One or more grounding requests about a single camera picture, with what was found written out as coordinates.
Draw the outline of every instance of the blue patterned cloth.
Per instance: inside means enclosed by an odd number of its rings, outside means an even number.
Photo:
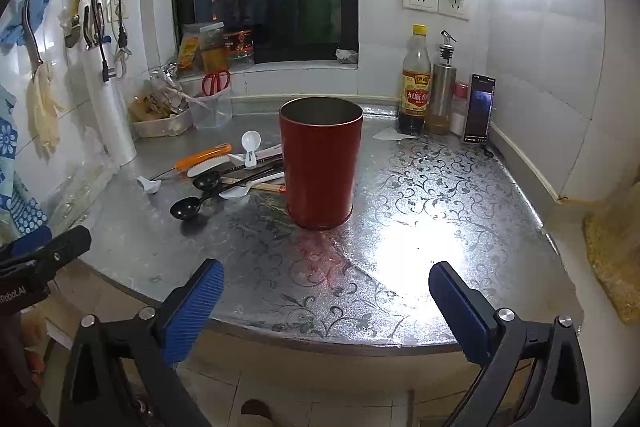
[[[14,95],[0,86],[0,221],[11,226],[17,239],[44,225],[47,216],[15,172],[18,132],[14,106]]]

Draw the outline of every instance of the blue towel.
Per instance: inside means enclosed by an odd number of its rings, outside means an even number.
[[[49,0],[29,0],[29,24],[35,32],[44,19],[44,10],[49,4]],[[6,28],[0,33],[0,44],[24,45],[24,28],[22,27],[22,7],[24,0],[18,3],[17,13],[11,17]]]
[[[0,222],[17,239],[46,224],[47,216],[15,172],[18,132],[15,130],[15,97],[0,86]]]

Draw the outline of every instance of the red cylindrical container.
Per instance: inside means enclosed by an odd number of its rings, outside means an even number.
[[[328,96],[310,96],[280,108],[287,210],[306,229],[332,229],[353,206],[362,108]]]

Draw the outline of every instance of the smartphone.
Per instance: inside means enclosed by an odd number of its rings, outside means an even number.
[[[471,75],[471,92],[462,140],[485,144],[489,135],[489,121],[494,108],[495,78],[482,74]]]

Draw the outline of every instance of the yellow bottle cap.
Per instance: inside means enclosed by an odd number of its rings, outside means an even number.
[[[414,24],[414,35],[426,35],[427,26],[424,24]]]

